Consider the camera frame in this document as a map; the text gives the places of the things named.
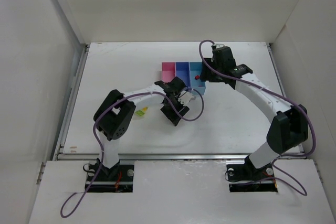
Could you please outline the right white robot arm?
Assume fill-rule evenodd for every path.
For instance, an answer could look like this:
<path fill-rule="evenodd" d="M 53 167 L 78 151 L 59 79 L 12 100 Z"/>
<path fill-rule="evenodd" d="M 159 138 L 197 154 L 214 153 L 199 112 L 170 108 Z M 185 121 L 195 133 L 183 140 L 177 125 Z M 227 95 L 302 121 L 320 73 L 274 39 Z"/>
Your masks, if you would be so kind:
<path fill-rule="evenodd" d="M 308 139 L 307 111 L 268 90 L 245 64 L 237 65 L 230 47 L 212 45 L 212 57 L 202 59 L 200 79 L 222 82 L 250 100 L 268 119 L 266 141 L 248 155 L 243 171 L 253 174 Z"/>

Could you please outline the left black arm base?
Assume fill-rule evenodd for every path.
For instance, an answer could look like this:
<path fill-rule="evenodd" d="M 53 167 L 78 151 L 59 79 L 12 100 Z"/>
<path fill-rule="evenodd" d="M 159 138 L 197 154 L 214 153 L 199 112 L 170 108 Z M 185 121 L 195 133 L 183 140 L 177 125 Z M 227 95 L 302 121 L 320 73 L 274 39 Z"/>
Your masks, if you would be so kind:
<path fill-rule="evenodd" d="M 134 179 L 133 164 L 116 164 L 113 168 L 104 172 L 100 170 L 96 179 L 90 186 L 89 193 L 132 193 Z"/>

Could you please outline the green yellow lego assembly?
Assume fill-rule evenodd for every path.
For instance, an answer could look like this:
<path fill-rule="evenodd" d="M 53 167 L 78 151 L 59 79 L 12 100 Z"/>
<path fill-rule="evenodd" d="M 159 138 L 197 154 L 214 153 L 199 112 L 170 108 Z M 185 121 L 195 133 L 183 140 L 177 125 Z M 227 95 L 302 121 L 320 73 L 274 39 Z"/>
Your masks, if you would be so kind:
<path fill-rule="evenodd" d="M 139 117 L 142 117 L 146 114 L 147 110 L 148 110 L 148 107 L 144 107 L 142 109 L 139 109 L 135 112 L 135 115 L 137 115 Z"/>

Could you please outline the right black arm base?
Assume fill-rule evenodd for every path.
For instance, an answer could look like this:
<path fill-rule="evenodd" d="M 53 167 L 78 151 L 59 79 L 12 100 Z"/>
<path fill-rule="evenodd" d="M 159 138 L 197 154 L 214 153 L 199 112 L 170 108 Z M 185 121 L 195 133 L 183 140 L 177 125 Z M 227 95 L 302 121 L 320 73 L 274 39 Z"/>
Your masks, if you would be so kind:
<path fill-rule="evenodd" d="M 225 179 L 231 193 L 278 192 L 271 164 L 259 169 L 246 164 L 227 164 L 226 169 Z"/>

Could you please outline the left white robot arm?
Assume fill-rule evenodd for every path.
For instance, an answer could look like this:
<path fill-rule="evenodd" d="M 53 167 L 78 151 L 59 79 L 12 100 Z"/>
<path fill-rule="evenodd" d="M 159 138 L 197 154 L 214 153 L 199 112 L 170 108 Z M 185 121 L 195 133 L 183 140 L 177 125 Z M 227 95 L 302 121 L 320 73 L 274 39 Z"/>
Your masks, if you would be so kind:
<path fill-rule="evenodd" d="M 161 112 L 178 125 L 190 110 L 187 105 L 195 99 L 184 82 L 175 77 L 171 82 L 157 81 L 151 86 L 129 93 L 117 89 L 110 91 L 93 116 L 94 128 L 99 132 L 102 154 L 98 158 L 101 172 L 114 175 L 119 168 L 119 139 L 127 131 L 136 111 L 145 107 L 161 105 Z"/>

